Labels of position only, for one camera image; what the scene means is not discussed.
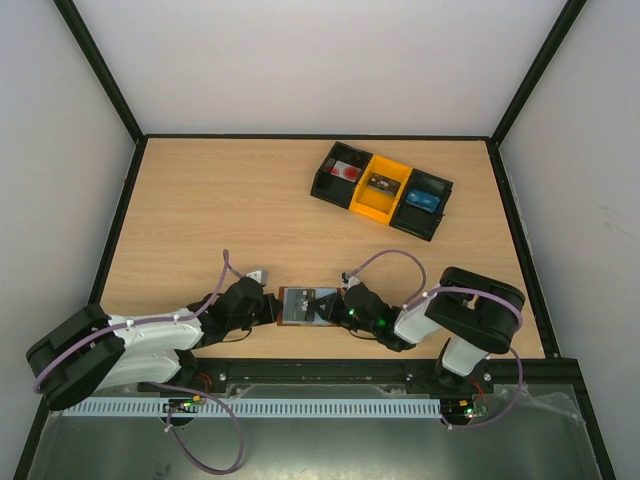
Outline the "brown leather card holder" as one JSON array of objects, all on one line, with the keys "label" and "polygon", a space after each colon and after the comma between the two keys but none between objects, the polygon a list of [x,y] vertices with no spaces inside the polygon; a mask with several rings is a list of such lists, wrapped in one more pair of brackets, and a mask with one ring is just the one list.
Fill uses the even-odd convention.
[{"label": "brown leather card holder", "polygon": [[326,297],[340,296],[341,291],[334,287],[283,286],[279,289],[278,299],[282,310],[277,325],[282,327],[332,327],[326,320],[328,301]]}]

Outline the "dark credit card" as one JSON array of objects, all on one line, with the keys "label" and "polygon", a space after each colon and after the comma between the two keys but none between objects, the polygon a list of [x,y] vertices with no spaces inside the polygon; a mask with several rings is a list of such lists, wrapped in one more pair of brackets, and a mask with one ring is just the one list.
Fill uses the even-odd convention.
[{"label": "dark credit card", "polygon": [[285,288],[283,323],[291,325],[315,323],[319,316],[311,309],[311,301],[314,299],[316,299],[315,288]]}]

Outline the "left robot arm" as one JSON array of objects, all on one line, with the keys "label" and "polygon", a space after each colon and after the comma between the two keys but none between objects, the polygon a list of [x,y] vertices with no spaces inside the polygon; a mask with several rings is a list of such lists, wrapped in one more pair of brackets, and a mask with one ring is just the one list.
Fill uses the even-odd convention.
[{"label": "left robot arm", "polygon": [[236,331],[274,323],[283,304],[253,278],[179,310],[152,316],[108,315],[90,304],[26,352],[35,390],[48,408],[70,408],[99,390],[141,383],[187,387],[197,349]]}]

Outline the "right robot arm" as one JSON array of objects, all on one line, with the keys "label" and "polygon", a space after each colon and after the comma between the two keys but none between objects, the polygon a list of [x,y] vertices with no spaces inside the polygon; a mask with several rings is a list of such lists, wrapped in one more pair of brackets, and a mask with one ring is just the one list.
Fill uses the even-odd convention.
[{"label": "right robot arm", "polygon": [[435,379],[447,391],[468,392],[484,382],[477,367],[487,356],[510,351],[524,323],[524,304],[524,293],[510,284],[448,267],[436,287],[401,307],[388,305],[359,280],[349,280],[341,293],[308,300],[306,310],[334,326],[369,333],[394,352],[448,331]]}]

